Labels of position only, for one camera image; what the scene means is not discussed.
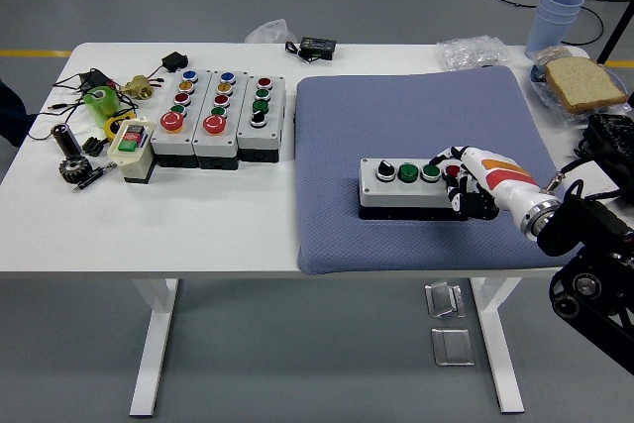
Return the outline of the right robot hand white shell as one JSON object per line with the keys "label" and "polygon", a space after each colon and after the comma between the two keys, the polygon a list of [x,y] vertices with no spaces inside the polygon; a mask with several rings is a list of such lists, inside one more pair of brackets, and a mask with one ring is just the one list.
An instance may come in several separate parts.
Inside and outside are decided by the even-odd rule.
{"label": "right robot hand white shell", "polygon": [[442,171],[454,211],[482,220],[508,210],[519,223],[549,199],[535,179],[513,159],[475,147],[450,147],[429,163]]}

